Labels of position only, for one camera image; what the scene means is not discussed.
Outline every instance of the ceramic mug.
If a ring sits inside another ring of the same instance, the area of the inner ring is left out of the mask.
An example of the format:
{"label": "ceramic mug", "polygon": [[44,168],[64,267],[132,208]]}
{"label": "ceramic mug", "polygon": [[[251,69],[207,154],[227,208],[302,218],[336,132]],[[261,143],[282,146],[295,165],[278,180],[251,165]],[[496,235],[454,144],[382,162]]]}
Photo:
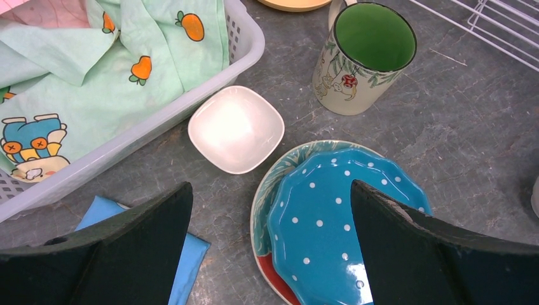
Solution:
{"label": "ceramic mug", "polygon": [[329,37],[313,75],[315,96],[338,114],[364,112],[412,62],[416,50],[412,27],[396,11],[378,3],[333,0]]}

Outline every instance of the gray stone surface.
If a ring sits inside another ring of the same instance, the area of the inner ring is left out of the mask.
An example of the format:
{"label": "gray stone surface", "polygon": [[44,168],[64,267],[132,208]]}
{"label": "gray stone surface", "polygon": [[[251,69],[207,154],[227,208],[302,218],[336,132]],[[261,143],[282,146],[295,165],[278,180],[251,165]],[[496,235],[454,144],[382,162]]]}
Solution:
{"label": "gray stone surface", "polygon": [[[539,219],[530,207],[539,175],[535,71],[406,0],[381,1],[415,28],[418,54],[374,107],[339,116],[317,102],[310,84],[327,7],[294,14],[244,2],[264,31],[266,52],[237,84],[260,93],[283,116],[286,133],[276,151],[254,171],[228,175],[193,147],[183,122],[58,203],[0,224],[1,248],[71,232],[96,194],[135,206],[187,180],[195,191],[189,231],[212,244],[189,304],[283,304],[255,264],[250,206],[277,158],[319,139],[358,142],[395,160],[442,220],[539,245]],[[468,17],[444,6],[458,20]]]}

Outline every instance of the white bowl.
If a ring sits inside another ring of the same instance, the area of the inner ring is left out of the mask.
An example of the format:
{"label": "white bowl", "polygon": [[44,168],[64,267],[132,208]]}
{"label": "white bowl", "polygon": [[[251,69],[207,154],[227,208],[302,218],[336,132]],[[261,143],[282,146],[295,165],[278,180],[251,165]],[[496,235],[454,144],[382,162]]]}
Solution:
{"label": "white bowl", "polygon": [[189,138],[211,163],[228,173],[259,166],[283,139],[285,123],[256,92],[230,86],[209,98],[189,121]]}

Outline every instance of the wire rack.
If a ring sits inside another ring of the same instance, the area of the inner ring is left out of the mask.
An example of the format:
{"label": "wire rack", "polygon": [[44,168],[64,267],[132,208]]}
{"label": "wire rack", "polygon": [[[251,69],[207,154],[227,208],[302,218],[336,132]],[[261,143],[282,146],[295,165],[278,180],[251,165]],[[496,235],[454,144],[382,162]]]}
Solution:
{"label": "wire rack", "polygon": [[458,22],[410,0],[539,72],[539,0],[479,0],[475,6],[450,1],[468,10],[469,18]]}

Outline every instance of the laundry basket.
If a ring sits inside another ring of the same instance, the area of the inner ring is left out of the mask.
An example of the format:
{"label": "laundry basket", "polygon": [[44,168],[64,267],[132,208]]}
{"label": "laundry basket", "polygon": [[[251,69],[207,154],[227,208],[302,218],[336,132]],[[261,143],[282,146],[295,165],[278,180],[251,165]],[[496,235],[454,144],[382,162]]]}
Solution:
{"label": "laundry basket", "polygon": [[234,83],[264,52],[264,34],[240,0],[224,0],[231,65],[147,120],[37,184],[0,170],[0,222],[22,210],[54,203],[190,116],[211,94]]}

